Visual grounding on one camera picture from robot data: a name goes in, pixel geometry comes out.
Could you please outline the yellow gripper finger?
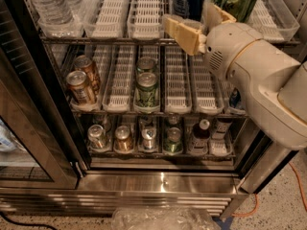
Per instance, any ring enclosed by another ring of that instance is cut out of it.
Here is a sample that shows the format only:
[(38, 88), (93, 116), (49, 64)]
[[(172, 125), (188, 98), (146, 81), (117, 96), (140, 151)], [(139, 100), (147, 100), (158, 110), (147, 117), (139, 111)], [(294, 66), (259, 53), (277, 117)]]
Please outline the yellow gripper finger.
[(178, 15), (162, 16), (164, 32), (189, 56), (205, 53), (206, 36), (199, 21), (183, 19)]
[(210, 32), (214, 27), (226, 24), (235, 23), (237, 19), (230, 13), (222, 10), (213, 3), (205, 2), (202, 8), (202, 17), (204, 20), (205, 29)]

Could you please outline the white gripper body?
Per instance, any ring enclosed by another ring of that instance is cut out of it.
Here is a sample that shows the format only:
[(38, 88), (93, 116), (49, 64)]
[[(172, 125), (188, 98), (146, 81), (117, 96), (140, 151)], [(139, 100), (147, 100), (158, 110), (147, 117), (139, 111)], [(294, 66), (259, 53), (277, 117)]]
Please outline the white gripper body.
[(247, 46), (263, 36), (244, 23), (226, 23), (214, 27), (207, 35), (204, 67), (219, 80), (226, 79), (231, 62)]

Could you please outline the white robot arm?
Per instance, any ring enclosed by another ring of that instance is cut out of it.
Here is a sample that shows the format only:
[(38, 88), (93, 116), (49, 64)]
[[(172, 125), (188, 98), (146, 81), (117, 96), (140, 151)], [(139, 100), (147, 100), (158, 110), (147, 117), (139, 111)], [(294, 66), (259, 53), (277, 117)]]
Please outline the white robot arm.
[(202, 54), (203, 66), (231, 82), (251, 120), (274, 142), (307, 147), (306, 65), (280, 51), (256, 30), (206, 3), (205, 23), (164, 14), (165, 33), (188, 55)]

